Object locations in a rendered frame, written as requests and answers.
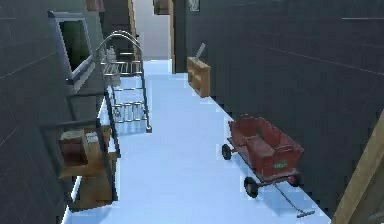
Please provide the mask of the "red toy wagon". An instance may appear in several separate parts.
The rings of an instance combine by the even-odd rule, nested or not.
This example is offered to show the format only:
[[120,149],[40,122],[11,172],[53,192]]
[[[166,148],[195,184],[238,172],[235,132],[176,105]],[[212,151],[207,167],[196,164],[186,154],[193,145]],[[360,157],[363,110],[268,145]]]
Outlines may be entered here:
[[297,162],[304,153],[302,146],[263,117],[245,114],[229,121],[228,126],[231,136],[227,138],[229,144],[222,145],[223,158],[230,160],[237,153],[259,179],[250,176],[244,179],[247,195],[256,198],[261,187],[273,185],[298,212],[297,218],[314,214],[314,210],[303,211],[295,206],[277,186],[284,181],[292,187],[300,186]]

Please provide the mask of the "brown box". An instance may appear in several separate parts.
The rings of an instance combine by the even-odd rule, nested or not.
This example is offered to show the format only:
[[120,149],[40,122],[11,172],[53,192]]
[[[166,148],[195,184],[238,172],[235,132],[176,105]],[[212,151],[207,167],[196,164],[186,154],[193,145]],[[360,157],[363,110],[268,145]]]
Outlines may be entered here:
[[74,167],[88,164],[83,130],[63,132],[58,143],[66,166]]

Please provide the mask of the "wooden doorway frame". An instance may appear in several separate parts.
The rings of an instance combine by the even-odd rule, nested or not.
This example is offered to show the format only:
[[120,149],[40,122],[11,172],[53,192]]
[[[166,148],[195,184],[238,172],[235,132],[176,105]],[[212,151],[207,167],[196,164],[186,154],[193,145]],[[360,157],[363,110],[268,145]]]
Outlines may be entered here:
[[174,0],[168,0],[169,3],[169,16],[170,16],[170,54],[172,62],[172,74],[176,74],[176,61],[175,61],[175,37],[174,37]]

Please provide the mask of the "metal arched rack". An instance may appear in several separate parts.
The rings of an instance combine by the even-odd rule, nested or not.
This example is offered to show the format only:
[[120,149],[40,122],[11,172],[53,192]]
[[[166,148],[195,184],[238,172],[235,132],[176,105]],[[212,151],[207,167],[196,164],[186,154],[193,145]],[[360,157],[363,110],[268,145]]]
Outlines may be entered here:
[[151,133],[144,62],[138,40],[128,31],[113,31],[95,53],[118,133]]

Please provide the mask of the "grey flat item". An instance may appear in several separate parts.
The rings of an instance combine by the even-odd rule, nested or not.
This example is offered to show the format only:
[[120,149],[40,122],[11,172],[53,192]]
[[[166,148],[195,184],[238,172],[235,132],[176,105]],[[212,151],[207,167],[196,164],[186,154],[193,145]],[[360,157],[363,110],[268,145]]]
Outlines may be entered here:
[[197,51],[197,53],[195,55],[195,60],[196,61],[198,61],[200,59],[202,53],[205,50],[205,47],[206,47],[205,43],[201,43],[201,45],[200,45],[200,47],[199,47],[199,49],[198,49],[198,51]]

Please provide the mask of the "dark frame wooden shelf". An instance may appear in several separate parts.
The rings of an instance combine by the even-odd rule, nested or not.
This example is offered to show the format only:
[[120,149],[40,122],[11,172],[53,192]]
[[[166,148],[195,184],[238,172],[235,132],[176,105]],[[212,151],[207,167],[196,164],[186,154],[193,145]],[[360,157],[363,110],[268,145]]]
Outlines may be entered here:
[[[66,102],[71,120],[39,127],[55,178],[63,194],[64,203],[72,212],[110,205],[118,199],[115,172],[120,150],[115,149],[113,152],[109,150],[111,145],[118,145],[118,139],[115,124],[108,108],[109,102],[106,99],[108,93],[103,90],[92,94],[96,99],[101,98],[107,107],[109,114],[107,125],[104,125],[97,116],[88,120],[77,118],[73,101],[89,96],[88,93],[69,95]],[[68,167],[64,164],[58,141],[63,132],[72,130],[84,131],[87,165]]]

